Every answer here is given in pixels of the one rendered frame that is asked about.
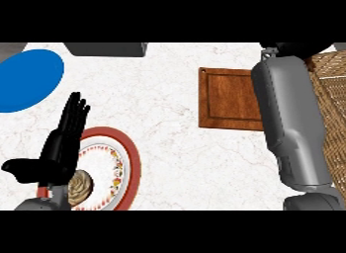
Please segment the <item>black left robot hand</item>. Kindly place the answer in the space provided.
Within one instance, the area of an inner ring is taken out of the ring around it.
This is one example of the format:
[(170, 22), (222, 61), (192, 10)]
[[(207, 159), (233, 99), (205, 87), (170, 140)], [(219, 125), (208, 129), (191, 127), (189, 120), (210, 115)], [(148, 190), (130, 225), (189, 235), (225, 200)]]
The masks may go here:
[(75, 172), (80, 139), (90, 106), (72, 92), (62, 110), (58, 128), (52, 131), (38, 159), (18, 158), (3, 163), (1, 170), (12, 173), (22, 184), (66, 185)]

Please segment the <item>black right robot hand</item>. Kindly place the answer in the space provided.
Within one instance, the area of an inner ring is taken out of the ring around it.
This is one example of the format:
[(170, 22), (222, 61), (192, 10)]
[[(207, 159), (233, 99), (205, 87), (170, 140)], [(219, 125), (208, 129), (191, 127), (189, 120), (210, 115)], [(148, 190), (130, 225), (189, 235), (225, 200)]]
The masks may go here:
[(296, 56), (310, 58), (331, 47), (331, 42), (262, 42), (262, 59)]

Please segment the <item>brown wooden cutting board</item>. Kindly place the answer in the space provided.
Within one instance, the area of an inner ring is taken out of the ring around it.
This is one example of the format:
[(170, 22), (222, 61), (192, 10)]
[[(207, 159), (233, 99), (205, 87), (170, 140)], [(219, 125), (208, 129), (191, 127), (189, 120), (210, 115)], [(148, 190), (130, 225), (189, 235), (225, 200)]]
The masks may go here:
[(198, 126), (263, 130), (250, 70), (198, 69)]

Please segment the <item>brown wicker basket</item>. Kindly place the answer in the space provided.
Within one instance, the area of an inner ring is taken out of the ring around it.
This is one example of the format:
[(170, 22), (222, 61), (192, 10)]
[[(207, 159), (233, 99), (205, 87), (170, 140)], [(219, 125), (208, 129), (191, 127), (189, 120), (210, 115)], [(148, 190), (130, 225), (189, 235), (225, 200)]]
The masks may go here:
[(325, 125), (324, 155), (346, 206), (346, 50), (315, 55), (310, 63), (309, 77)]

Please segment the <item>swirled beige cupcake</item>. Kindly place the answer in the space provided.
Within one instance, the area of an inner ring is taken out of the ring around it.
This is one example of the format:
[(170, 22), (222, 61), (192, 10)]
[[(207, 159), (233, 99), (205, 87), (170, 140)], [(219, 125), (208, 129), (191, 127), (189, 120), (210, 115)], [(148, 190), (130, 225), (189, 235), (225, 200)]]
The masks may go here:
[(77, 170), (68, 182), (68, 203), (77, 207), (90, 197), (93, 192), (93, 179), (84, 170)]

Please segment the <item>red rimmed patterned plate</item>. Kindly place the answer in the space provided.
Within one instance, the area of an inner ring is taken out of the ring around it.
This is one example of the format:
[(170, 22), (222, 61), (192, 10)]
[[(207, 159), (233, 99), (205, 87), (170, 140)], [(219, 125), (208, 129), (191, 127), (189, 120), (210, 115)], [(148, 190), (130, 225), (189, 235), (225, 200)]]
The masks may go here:
[(129, 135), (109, 126), (89, 128), (81, 135), (77, 170), (93, 179), (87, 200), (71, 207), (74, 211), (124, 211), (139, 190), (142, 161)]

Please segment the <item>blue round plate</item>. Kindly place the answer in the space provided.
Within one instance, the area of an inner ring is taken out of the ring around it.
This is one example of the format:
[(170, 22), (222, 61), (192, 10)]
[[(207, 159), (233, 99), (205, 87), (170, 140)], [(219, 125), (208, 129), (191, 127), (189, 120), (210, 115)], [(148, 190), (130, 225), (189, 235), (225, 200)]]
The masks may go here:
[(63, 75), (61, 56), (47, 49), (27, 50), (0, 63), (0, 113), (35, 106), (53, 92)]

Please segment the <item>dark grey box appliance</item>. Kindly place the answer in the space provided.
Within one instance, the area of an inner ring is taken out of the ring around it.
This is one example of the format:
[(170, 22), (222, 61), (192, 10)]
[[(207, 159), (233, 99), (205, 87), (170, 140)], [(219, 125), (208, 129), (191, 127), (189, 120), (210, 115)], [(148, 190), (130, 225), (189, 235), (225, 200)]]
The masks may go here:
[(65, 47), (75, 56), (143, 57), (145, 42), (66, 42)]

